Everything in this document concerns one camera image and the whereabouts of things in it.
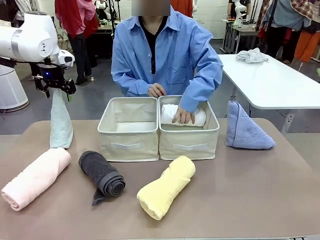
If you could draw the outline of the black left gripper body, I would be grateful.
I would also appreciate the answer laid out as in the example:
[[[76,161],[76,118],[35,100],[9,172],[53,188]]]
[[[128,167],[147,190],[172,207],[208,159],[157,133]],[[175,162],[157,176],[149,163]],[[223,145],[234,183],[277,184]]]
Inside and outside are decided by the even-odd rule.
[[[58,66],[39,64],[40,76],[48,81],[50,88],[63,88],[65,70]]]

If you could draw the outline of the person's left hand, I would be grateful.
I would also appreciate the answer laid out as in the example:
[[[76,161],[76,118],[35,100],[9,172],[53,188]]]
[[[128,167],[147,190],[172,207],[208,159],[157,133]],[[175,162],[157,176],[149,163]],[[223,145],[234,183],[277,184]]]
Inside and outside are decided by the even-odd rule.
[[[191,122],[192,124],[195,123],[195,111],[196,109],[192,111],[185,110],[181,106],[177,107],[176,113],[174,114],[174,117],[172,119],[172,123],[180,123],[180,124],[188,124]]]

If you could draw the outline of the person's right hand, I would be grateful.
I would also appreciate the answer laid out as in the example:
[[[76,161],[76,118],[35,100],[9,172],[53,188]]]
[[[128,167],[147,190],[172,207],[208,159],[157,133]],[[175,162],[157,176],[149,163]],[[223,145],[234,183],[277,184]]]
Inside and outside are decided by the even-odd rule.
[[[165,89],[159,83],[152,84],[148,89],[148,96],[150,97],[158,98],[166,95]]]

